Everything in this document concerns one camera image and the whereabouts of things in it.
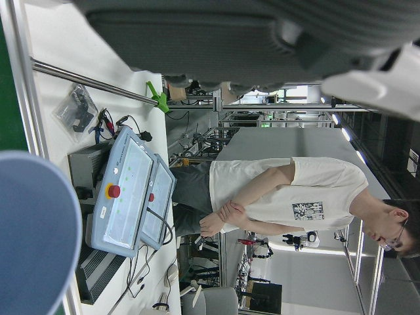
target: gray pants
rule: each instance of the gray pants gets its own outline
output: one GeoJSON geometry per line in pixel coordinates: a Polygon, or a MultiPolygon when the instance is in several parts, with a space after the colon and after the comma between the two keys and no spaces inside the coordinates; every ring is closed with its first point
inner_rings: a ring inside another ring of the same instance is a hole
{"type": "Polygon", "coordinates": [[[175,234],[200,233],[200,220],[213,212],[209,191],[210,161],[186,167],[171,168],[177,179],[172,201],[175,234]]]}

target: plastic bag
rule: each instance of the plastic bag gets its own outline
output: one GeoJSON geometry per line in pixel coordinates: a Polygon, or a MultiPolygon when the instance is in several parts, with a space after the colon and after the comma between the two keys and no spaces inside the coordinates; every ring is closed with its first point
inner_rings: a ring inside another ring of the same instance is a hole
{"type": "Polygon", "coordinates": [[[86,88],[76,85],[54,111],[54,116],[61,122],[70,137],[75,142],[79,142],[98,117],[98,109],[86,88]]]}

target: graphic print on t-shirt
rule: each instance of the graphic print on t-shirt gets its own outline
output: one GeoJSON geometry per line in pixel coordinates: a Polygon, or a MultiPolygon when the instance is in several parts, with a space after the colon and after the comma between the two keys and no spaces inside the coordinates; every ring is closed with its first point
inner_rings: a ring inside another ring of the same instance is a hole
{"type": "Polygon", "coordinates": [[[295,220],[323,220],[322,201],[292,203],[295,220]]]}

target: green clamp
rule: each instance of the green clamp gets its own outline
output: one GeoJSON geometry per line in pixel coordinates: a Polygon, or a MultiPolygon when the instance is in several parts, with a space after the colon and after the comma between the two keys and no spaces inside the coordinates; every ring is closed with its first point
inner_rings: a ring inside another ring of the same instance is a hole
{"type": "Polygon", "coordinates": [[[157,101],[156,107],[159,108],[162,112],[167,113],[169,111],[169,107],[166,103],[167,97],[164,92],[162,92],[160,95],[156,92],[154,86],[152,85],[152,82],[147,81],[146,85],[149,87],[150,91],[152,92],[152,100],[157,101]]]}

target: man's hand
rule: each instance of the man's hand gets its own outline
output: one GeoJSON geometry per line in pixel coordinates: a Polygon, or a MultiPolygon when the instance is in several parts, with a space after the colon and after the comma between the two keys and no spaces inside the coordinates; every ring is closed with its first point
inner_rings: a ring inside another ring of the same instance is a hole
{"type": "Polygon", "coordinates": [[[201,236],[209,237],[219,233],[224,226],[224,222],[217,212],[213,212],[199,221],[201,226],[201,236]]]}
{"type": "Polygon", "coordinates": [[[220,208],[219,217],[223,222],[232,224],[243,230],[246,229],[246,225],[249,222],[245,209],[232,200],[226,202],[220,208]]]}

